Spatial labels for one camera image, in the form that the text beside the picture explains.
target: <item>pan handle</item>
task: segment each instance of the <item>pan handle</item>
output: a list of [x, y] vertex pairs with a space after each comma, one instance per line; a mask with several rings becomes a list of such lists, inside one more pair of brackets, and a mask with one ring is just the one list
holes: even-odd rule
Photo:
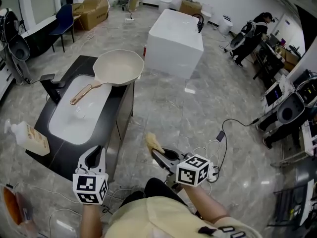
[[94, 88], [98, 88], [100, 87], [101, 84], [99, 82], [96, 83], [92, 83], [89, 85], [86, 85], [85, 88], [83, 90], [81, 90], [74, 98], [72, 98], [70, 100], [70, 104], [71, 105], [75, 105], [77, 102], [79, 102], [81, 100], [81, 98], [83, 98], [90, 90], [94, 89]]

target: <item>gray marble floor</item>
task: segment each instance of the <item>gray marble floor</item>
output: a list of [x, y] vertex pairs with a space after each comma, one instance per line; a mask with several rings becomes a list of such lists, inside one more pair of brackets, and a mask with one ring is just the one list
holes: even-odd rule
[[[133, 17], [135, 21], [124, 26], [128, 13], [112, 9], [108, 20], [89, 32], [76, 31], [75, 43], [71, 36], [65, 39], [63, 53], [59, 41], [55, 51], [50, 49], [38, 58], [28, 61], [35, 79], [43, 74], [55, 73], [59, 80], [79, 55], [99, 56], [113, 49], [127, 49], [143, 53], [150, 27], [159, 17], [158, 10], [140, 7]], [[259, 102], [264, 87], [259, 79], [253, 80], [253, 65], [247, 60], [239, 68], [229, 54], [219, 45], [226, 45], [225, 38], [211, 25], [202, 31], [204, 54], [193, 76], [184, 80], [159, 71], [144, 69], [135, 85], [134, 116], [119, 155], [115, 182], [110, 190], [144, 186], [151, 177], [162, 180], [166, 172], [155, 165], [144, 144], [148, 131], [157, 135], [164, 146], [177, 147], [183, 152], [191, 152], [214, 140], [221, 130], [222, 122], [235, 118], [250, 123], [262, 111]], [[185, 92], [188, 88], [195, 94]], [[0, 107], [0, 128], [5, 119], [12, 122], [27, 121], [34, 125], [43, 106], [46, 93], [40, 83], [33, 85], [14, 85]], [[280, 143], [267, 150], [261, 143], [262, 135], [253, 126], [243, 127], [236, 122], [227, 122], [225, 131], [228, 136], [228, 150], [219, 180], [212, 185], [211, 195], [222, 203], [230, 214], [256, 228], [264, 237], [270, 237], [271, 228], [266, 224], [273, 213], [274, 197], [272, 192], [280, 189], [283, 175], [280, 170], [270, 167], [270, 163], [280, 157]], [[224, 140], [220, 154], [224, 153]], [[209, 145], [208, 155], [214, 154], [217, 145]], [[15, 144], [11, 135], [3, 134], [0, 129], [0, 181], [12, 185], [19, 181], [64, 194], [75, 200], [72, 183], [51, 172], [24, 153]], [[204, 183], [206, 191], [210, 190]], [[31, 201], [33, 217], [39, 230], [49, 235], [49, 217], [57, 209], [69, 208], [81, 213], [81, 205], [72, 203], [58, 194], [18, 184], [17, 191]], [[119, 191], [115, 196], [123, 198], [128, 190]], [[113, 199], [112, 211], [120, 201]], [[13, 231], [4, 214], [3, 204], [0, 212], [0, 234], [4, 237], [19, 237]], [[76, 237], [80, 216], [62, 210], [55, 212], [51, 219], [52, 237], [58, 237], [57, 220], [74, 228], [69, 237]]]

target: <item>blue chair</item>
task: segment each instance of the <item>blue chair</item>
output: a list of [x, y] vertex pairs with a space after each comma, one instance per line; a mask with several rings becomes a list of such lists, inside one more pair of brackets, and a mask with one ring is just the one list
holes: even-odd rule
[[71, 4], [66, 4], [60, 8], [58, 13], [56, 14], [56, 19], [58, 21], [58, 26], [50, 32], [49, 35], [59, 35], [61, 39], [61, 45], [63, 46], [63, 51], [65, 52], [64, 42], [63, 42], [63, 34], [71, 28], [71, 37], [74, 41], [74, 17], [73, 17], [73, 7]]

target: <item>sink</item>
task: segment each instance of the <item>sink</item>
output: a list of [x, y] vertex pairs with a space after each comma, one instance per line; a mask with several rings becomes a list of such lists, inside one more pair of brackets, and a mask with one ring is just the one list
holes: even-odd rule
[[50, 120], [51, 134], [75, 145], [90, 139], [110, 94], [111, 84], [93, 89], [76, 105], [71, 105], [70, 100], [92, 81], [94, 77], [80, 75], [71, 82]]

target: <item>white frying pan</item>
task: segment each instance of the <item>white frying pan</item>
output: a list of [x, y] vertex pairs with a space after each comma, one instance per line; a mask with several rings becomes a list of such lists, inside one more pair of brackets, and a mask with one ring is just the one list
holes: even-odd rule
[[144, 67], [143, 59], [129, 50], [112, 50], [101, 55], [94, 63], [94, 81], [81, 90], [73, 99], [75, 105], [90, 90], [110, 83], [112, 86], [127, 85], [136, 80]]

